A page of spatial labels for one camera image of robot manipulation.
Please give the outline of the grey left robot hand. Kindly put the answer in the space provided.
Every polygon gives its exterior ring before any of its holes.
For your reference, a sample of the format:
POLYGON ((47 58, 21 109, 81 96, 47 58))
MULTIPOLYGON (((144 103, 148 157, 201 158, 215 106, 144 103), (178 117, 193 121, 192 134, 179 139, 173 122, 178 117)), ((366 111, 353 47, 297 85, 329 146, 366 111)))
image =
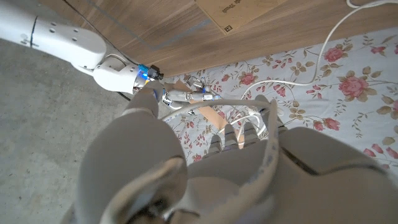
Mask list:
POLYGON ((150 82, 90 144, 64 223, 396 223, 397 177, 351 146, 308 128, 287 129, 276 102, 255 104, 239 147, 232 126, 188 164, 158 115, 150 82))

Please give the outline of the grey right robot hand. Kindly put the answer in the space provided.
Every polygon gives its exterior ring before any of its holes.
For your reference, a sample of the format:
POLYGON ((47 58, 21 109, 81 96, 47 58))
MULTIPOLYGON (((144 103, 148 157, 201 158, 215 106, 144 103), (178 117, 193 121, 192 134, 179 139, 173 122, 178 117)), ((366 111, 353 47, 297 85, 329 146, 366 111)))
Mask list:
POLYGON ((164 83, 162 101, 173 110, 179 110, 194 101, 220 100, 220 95, 211 92, 204 77, 189 76, 186 82, 164 83))

